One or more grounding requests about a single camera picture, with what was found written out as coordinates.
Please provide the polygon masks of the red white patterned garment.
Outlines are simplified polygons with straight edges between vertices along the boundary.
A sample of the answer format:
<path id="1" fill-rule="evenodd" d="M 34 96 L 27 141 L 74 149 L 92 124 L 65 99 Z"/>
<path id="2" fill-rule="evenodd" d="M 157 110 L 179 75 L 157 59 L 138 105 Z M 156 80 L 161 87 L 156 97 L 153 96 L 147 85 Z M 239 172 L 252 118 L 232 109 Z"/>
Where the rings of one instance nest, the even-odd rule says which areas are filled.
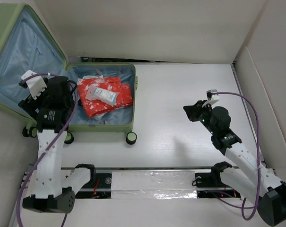
<path id="1" fill-rule="evenodd" d="M 133 105 L 130 85 L 122 83 L 120 77 L 78 79 L 77 87 L 88 118 Z"/>

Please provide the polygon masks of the green hard-shell suitcase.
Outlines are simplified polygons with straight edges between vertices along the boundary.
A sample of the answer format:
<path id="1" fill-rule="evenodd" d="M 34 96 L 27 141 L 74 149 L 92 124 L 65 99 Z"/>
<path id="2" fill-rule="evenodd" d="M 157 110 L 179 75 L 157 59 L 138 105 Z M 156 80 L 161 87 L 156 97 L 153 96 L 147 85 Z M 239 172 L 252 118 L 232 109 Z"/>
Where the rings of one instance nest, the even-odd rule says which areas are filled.
<path id="1" fill-rule="evenodd" d="M 133 132 L 137 76 L 131 64 L 67 60 L 33 9 L 0 4 L 0 107 L 23 117 L 24 137 L 45 130 Z"/>

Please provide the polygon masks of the white blue toiletry tube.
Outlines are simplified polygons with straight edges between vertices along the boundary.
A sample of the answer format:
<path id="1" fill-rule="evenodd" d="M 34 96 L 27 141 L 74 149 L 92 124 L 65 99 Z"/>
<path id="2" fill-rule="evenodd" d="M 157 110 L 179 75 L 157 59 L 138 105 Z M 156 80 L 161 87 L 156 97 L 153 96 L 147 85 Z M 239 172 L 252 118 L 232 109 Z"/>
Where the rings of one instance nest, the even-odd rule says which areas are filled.
<path id="1" fill-rule="evenodd" d="M 101 87 L 98 87 L 96 84 L 89 86 L 85 99 L 89 101 L 99 100 L 103 103 L 106 103 L 110 106 L 116 104 L 116 99 L 118 97 L 118 92 L 113 92 Z"/>

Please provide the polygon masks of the white cloth garment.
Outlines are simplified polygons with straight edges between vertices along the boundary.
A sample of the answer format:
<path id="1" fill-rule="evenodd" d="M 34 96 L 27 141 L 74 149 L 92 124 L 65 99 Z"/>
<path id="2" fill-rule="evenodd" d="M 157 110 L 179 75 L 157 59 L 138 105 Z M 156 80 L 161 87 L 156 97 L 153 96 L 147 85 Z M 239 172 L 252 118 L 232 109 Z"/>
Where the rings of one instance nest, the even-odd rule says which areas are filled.
<path id="1" fill-rule="evenodd" d="M 85 82 L 92 82 L 92 83 L 104 83 L 105 82 L 103 75 L 101 76 L 86 75 L 82 79 Z"/>

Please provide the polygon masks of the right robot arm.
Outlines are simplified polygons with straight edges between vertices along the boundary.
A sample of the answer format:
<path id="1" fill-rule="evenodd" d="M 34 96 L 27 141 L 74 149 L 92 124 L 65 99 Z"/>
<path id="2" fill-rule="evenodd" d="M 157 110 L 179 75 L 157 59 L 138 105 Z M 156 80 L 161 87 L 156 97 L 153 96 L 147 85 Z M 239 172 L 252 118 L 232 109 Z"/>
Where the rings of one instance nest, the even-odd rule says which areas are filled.
<path id="1" fill-rule="evenodd" d="M 210 133 L 214 147 L 232 161 L 215 164 L 210 181 L 215 186 L 228 185 L 251 202 L 262 220 L 271 227 L 286 220 L 286 182 L 270 172 L 245 147 L 230 129 L 231 117 L 221 106 L 211 107 L 209 101 L 199 100 L 183 107 L 191 122 L 200 122 Z"/>

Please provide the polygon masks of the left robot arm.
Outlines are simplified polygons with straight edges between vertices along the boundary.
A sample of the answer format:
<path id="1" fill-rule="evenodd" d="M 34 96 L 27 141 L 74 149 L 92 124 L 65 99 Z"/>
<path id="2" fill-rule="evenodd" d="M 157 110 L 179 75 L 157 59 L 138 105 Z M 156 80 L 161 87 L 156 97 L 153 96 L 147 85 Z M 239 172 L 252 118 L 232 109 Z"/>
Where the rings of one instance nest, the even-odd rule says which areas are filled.
<path id="1" fill-rule="evenodd" d="M 64 76 L 44 79 L 38 74 L 21 80 L 19 84 L 39 89 L 37 95 L 31 94 L 19 103 L 36 120 L 39 149 L 34 164 L 34 189 L 18 208 L 69 214 L 79 190 L 83 186 L 93 187 L 97 181 L 93 164 L 79 164 L 68 178 L 61 180 L 63 146 L 77 107 L 76 83 Z"/>

